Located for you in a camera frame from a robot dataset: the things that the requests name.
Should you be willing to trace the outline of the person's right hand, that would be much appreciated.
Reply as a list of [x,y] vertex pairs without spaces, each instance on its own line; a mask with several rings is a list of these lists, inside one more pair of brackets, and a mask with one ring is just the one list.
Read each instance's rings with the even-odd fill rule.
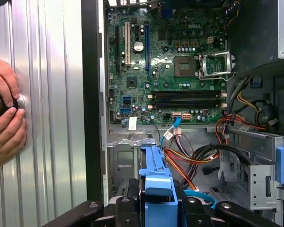
[[26,138],[25,110],[12,107],[0,117],[0,166],[20,152]]

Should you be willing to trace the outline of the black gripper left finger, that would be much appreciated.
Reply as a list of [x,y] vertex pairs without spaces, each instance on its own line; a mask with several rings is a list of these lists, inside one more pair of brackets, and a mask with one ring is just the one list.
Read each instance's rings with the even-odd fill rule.
[[45,227],[139,227],[137,201],[128,196],[115,197],[104,206],[99,201],[85,201],[45,224]]

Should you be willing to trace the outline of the person's left hand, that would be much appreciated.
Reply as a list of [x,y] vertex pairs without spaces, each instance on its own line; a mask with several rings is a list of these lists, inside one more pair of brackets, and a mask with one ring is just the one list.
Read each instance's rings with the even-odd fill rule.
[[12,107],[14,99],[19,99],[17,76],[3,60],[0,60],[0,96],[7,107]]

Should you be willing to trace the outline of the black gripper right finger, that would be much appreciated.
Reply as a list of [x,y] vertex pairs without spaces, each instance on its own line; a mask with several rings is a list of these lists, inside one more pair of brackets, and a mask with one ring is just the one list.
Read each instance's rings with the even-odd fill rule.
[[210,213],[200,200],[186,197],[179,203],[181,227],[277,227],[278,224],[230,202],[221,201]]

